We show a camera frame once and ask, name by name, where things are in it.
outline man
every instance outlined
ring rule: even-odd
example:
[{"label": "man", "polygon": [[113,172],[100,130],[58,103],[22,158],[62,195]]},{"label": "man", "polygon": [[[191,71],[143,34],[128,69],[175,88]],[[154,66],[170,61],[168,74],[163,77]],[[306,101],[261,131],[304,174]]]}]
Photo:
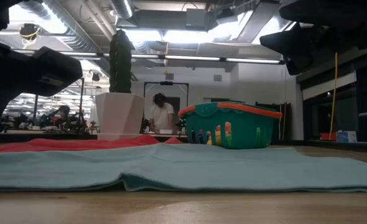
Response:
[{"label": "man", "polygon": [[149,123],[151,131],[159,133],[161,129],[174,130],[173,117],[174,108],[165,102],[166,97],[163,93],[153,96],[154,105],[151,106],[151,117]]}]

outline wooden table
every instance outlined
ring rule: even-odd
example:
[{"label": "wooden table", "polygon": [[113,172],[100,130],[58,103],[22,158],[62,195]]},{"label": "wooden table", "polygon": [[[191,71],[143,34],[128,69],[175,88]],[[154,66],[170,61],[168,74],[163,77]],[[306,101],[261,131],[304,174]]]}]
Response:
[{"label": "wooden table", "polygon": [[[367,162],[363,152],[296,148]],[[367,223],[367,193],[0,193],[7,223]]]}]

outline white t-shirt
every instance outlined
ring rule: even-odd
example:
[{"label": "white t-shirt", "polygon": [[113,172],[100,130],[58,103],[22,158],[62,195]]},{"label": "white t-shirt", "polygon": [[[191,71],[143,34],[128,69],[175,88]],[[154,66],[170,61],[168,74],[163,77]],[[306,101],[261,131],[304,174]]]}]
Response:
[{"label": "white t-shirt", "polygon": [[169,126],[169,114],[174,113],[174,108],[169,103],[164,103],[164,106],[160,108],[157,105],[151,106],[151,119],[154,120],[154,125],[157,130],[171,129]]}]

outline plastic basket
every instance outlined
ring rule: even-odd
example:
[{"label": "plastic basket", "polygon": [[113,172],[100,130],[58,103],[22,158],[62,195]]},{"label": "plastic basket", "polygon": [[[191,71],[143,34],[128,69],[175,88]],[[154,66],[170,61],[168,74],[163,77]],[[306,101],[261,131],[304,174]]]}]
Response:
[{"label": "plastic basket", "polygon": [[186,120],[190,143],[206,144],[211,136],[213,145],[227,149],[267,147],[273,120],[281,117],[282,113],[274,110],[232,102],[202,103],[179,111],[179,118]]}]

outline headphones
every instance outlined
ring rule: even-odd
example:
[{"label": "headphones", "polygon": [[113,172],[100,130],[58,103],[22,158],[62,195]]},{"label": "headphones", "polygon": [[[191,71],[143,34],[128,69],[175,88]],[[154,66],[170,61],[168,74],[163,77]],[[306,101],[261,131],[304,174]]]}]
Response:
[{"label": "headphones", "polygon": [[157,104],[160,101],[165,101],[167,98],[165,97],[165,95],[163,93],[158,93],[156,95],[153,96],[153,102],[155,104]]}]

